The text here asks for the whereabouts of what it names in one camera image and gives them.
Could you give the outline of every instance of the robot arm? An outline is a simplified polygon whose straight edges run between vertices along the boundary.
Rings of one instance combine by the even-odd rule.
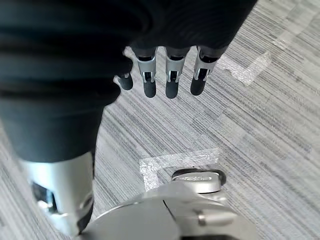
[[[87,226],[103,109],[130,89],[131,46],[144,92],[156,94],[156,49],[166,47],[166,95],[178,93],[191,46],[199,95],[256,0],[2,1],[0,117],[38,206],[66,235]]]

